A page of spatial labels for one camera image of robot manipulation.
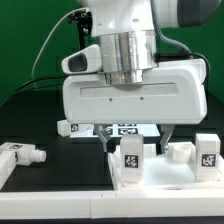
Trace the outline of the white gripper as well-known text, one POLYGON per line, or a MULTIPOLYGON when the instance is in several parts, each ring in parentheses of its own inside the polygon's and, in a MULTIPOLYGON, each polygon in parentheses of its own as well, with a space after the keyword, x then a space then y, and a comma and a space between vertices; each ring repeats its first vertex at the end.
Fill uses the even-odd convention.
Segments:
POLYGON ((105 152, 111 137, 101 124, 163 124, 159 146, 165 154, 174 124, 197 124, 207 114, 206 64, 185 59, 159 62, 150 69, 103 71, 114 68, 118 60, 110 52, 103 61, 96 44, 63 59, 65 117, 71 123, 95 124, 105 152))

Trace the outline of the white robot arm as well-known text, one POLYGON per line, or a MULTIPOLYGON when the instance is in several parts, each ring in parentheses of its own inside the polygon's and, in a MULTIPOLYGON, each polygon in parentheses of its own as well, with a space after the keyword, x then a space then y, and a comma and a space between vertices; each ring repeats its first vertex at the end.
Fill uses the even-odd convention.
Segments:
POLYGON ((200 26, 221 0, 79 0, 85 28, 97 43, 65 58, 63 105, 67 120, 91 124, 106 149, 113 145, 107 124, 158 124, 168 149, 177 124, 198 124, 207 114, 206 58, 182 45, 158 52, 168 27, 200 26))

